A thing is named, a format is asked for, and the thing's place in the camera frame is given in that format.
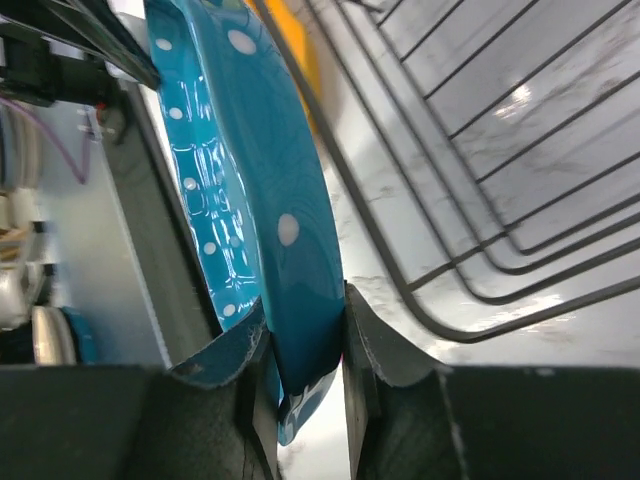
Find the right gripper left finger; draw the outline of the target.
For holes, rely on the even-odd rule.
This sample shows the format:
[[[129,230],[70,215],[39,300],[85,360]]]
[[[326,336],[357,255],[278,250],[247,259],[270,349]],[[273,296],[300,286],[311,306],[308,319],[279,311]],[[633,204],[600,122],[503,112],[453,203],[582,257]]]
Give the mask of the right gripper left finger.
[[[1,370],[5,479],[275,479],[279,382],[263,309],[171,370]]]

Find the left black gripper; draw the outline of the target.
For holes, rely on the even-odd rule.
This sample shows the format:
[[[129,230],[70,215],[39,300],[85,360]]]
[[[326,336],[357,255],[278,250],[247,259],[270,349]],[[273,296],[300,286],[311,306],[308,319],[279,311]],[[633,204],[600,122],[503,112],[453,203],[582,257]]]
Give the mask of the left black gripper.
[[[50,13],[136,81],[156,90],[161,76],[150,56],[116,17],[107,1],[41,1]],[[19,24],[1,25],[1,95],[39,107],[57,101],[91,106],[97,123],[119,144],[125,133],[120,89],[103,62],[53,52],[50,42]]]

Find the blue polka dot plate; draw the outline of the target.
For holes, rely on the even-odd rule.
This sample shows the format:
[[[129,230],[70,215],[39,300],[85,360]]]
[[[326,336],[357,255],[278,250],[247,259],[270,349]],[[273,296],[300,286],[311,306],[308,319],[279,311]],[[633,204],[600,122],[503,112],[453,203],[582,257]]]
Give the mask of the blue polka dot plate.
[[[224,329],[260,302],[281,390],[281,444],[326,396],[345,286],[322,166],[289,69],[241,1],[148,1],[150,54],[176,177]]]

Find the orange polka dot plate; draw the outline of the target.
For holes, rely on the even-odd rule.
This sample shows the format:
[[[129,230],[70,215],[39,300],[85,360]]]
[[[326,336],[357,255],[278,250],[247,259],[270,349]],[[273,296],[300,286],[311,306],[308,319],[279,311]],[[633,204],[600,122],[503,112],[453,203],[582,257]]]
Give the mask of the orange polka dot plate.
[[[266,8],[293,53],[318,101],[323,98],[322,79],[316,49],[308,29],[294,15],[286,1],[266,0]]]

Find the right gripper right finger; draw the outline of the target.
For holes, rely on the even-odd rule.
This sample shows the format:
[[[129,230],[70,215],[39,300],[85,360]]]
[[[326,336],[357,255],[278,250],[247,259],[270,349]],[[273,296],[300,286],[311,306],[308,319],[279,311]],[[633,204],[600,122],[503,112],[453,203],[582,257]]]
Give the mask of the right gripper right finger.
[[[346,289],[343,381],[355,479],[635,479],[639,372],[449,366]]]

